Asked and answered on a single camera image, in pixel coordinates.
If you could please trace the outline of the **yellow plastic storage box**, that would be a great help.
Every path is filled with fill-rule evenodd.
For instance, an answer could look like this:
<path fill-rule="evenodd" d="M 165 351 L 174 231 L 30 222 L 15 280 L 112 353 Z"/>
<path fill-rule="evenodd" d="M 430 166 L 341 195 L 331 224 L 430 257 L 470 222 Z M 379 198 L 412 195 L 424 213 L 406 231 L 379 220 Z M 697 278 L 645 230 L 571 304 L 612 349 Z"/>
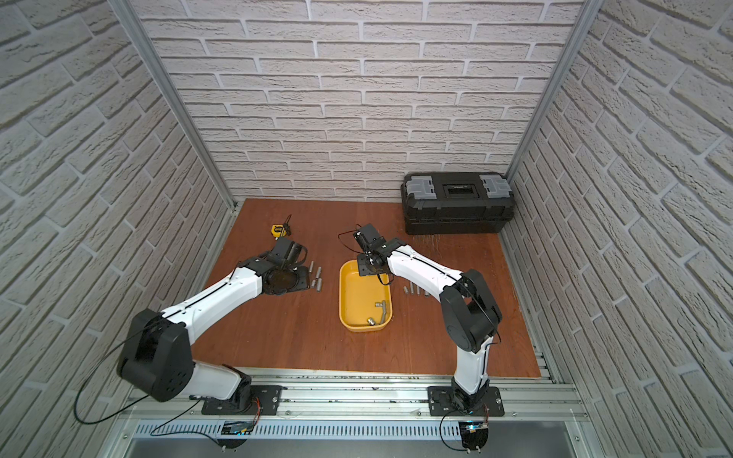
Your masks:
<path fill-rule="evenodd" d="M 387 302 L 387 322 L 379 324 L 382 311 L 376 303 Z M 386 275 L 361 277 L 357 261 L 348 261 L 340 269 L 339 318 L 351 332 L 384 329 L 393 317 L 391 290 Z"/>

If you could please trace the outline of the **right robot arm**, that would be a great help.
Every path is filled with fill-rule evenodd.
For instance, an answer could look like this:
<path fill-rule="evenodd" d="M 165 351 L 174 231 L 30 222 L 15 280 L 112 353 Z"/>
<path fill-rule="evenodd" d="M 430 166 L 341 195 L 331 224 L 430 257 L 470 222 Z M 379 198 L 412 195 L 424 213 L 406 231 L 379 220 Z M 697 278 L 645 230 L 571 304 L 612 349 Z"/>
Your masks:
<path fill-rule="evenodd" d="M 498 336 L 502 313 L 483 275 L 462 272 L 433 261 L 402 240 L 386 240 L 373 225 L 352 233 L 361 253 L 357 261 L 366 275 L 400 277 L 439 301 L 450 339 L 457 347 L 452 376 L 454 402 L 471 410 L 489 387 L 490 347 Z"/>

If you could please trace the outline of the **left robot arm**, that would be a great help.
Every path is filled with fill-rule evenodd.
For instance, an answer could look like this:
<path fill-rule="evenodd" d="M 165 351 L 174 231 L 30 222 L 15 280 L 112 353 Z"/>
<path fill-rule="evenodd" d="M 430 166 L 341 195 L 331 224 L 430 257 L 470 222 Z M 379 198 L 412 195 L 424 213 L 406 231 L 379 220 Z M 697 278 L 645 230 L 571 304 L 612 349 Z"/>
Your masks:
<path fill-rule="evenodd" d="M 224 402 L 236 411 L 252 403 L 251 378 L 230 366 L 193 358 L 192 345 L 214 324 L 261 295 L 282 296 L 309 289 L 307 248 L 288 238 L 246 261 L 197 295 L 132 321 L 118 359 L 120 378 L 158 402 L 193 396 Z"/>

